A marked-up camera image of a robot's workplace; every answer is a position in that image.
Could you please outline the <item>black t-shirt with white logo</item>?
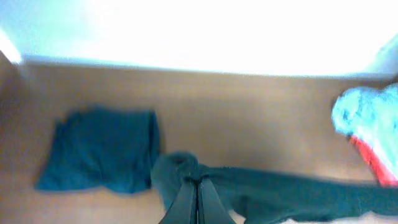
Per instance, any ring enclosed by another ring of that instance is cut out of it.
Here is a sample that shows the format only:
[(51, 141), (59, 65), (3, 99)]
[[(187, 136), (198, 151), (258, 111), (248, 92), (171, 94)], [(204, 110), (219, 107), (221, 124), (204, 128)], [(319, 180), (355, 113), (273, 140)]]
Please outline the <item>black t-shirt with white logo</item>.
[(208, 167), (193, 154), (160, 156), (152, 186), (169, 209), (185, 180), (210, 179), (227, 210), (246, 223), (329, 222), (368, 212), (397, 215), (397, 189), (355, 185), (238, 167)]

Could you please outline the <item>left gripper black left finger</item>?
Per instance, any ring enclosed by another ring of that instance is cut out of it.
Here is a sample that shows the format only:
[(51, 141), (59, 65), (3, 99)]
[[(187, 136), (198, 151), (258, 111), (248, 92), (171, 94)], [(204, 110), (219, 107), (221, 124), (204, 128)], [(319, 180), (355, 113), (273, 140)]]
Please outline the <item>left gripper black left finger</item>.
[(185, 181), (159, 224), (197, 224), (197, 184)]

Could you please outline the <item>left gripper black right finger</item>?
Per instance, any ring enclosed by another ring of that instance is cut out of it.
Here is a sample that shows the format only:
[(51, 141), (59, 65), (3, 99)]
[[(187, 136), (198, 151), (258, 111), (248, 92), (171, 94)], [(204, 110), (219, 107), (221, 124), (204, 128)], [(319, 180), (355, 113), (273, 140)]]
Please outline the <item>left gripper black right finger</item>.
[(235, 224), (225, 210), (210, 179), (205, 179), (198, 188), (199, 224)]

